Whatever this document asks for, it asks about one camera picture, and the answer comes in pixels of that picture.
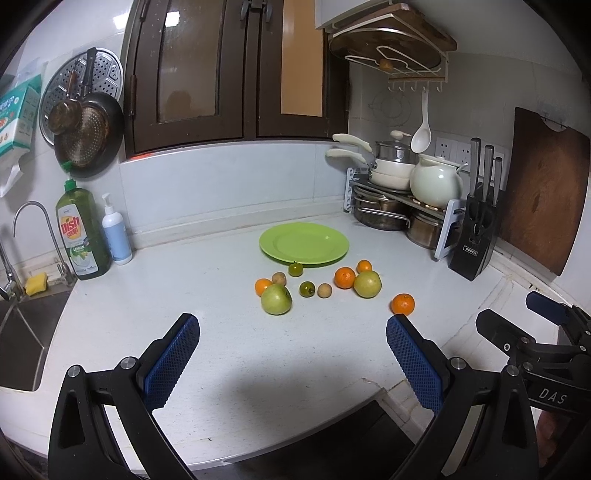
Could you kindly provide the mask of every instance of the cabinet door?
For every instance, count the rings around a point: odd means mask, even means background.
[[[259,137],[330,138],[347,131],[349,65],[315,28],[314,0],[268,0],[261,17]]]
[[[144,7],[130,94],[132,154],[242,138],[241,6],[242,0],[151,0]]]

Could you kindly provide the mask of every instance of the knife handle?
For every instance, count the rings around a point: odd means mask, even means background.
[[[480,170],[480,138],[470,140],[470,196],[474,196]]]
[[[495,159],[495,189],[492,194],[492,206],[496,207],[499,200],[499,191],[501,189],[501,175],[503,173],[503,159],[497,157]]]
[[[488,197],[488,189],[491,186],[492,158],[495,156],[495,147],[487,145],[484,147],[484,181],[482,183],[482,201]]]

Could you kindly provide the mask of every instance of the white tile wall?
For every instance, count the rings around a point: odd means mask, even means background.
[[[312,142],[240,142],[123,163],[129,224],[149,229],[239,206],[342,196],[346,163],[329,164],[327,148]]]

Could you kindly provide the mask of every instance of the orange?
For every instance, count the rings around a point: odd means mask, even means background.
[[[335,285],[339,288],[351,288],[355,283],[355,272],[352,268],[341,267],[335,272]]]
[[[394,297],[390,308],[394,314],[410,315],[414,310],[414,298],[408,293],[400,293]]]
[[[372,271],[373,267],[371,266],[371,263],[369,263],[367,260],[361,260],[358,264],[357,264],[357,272],[361,273],[361,272],[368,272],[368,271]]]
[[[267,287],[269,285],[273,285],[273,282],[271,280],[269,280],[268,278],[259,278],[256,282],[255,282],[255,291],[256,294],[261,296],[262,293],[267,289]]]

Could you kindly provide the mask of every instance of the glass cabinet panel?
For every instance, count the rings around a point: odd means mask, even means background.
[[[225,3],[170,1],[158,73],[159,122],[217,114]]]

